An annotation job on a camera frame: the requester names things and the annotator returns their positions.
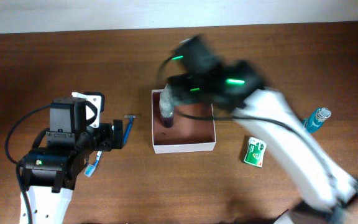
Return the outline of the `clear spray bottle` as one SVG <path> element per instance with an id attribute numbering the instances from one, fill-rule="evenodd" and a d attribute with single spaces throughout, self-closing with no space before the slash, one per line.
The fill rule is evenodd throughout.
<path id="1" fill-rule="evenodd" d="M 166 84 L 159 99 L 160 120 L 165 128 L 171 128 L 173 126 L 174 109 L 175 106 L 173 104 L 171 88 L 169 84 Z"/>

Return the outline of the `green Dettol soap pack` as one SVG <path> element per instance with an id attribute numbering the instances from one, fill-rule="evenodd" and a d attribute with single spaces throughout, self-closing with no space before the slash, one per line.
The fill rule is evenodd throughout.
<path id="1" fill-rule="evenodd" d="M 261 168 L 263 166 L 266 148 L 267 144 L 264 141 L 250 137 L 247 143 L 247 150 L 243 158 L 243 163 Z"/>

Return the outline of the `blue mouthwash bottle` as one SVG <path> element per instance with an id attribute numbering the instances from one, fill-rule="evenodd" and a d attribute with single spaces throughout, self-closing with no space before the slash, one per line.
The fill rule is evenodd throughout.
<path id="1" fill-rule="evenodd" d="M 317 108 L 309 118 L 303 120 L 303 128 L 309 133 L 315 133 L 330 117 L 331 111 L 328 108 Z"/>

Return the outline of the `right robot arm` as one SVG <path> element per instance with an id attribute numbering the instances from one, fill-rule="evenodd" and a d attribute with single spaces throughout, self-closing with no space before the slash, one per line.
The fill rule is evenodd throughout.
<path id="1" fill-rule="evenodd" d="M 297 186 L 301 202 L 277 223 L 344 222 L 346 210 L 358 201 L 358 178 L 329 157 L 280 91 L 267 87 L 248 61 L 224 63 L 199 35 L 181 42 L 172 59 L 185 69 L 167 79 L 173 105 L 214 104 L 227 111 L 229 120 L 267 143 Z"/>

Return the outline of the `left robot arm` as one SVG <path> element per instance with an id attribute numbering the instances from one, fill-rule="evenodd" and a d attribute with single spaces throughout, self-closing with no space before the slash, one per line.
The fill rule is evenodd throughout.
<path id="1" fill-rule="evenodd" d="M 86 98 L 57 98 L 48 108 L 49 127 L 36 137 L 17 168 L 20 223 L 62 223 L 89 156 L 124 146 L 122 121 L 96 124 L 99 108 Z"/>

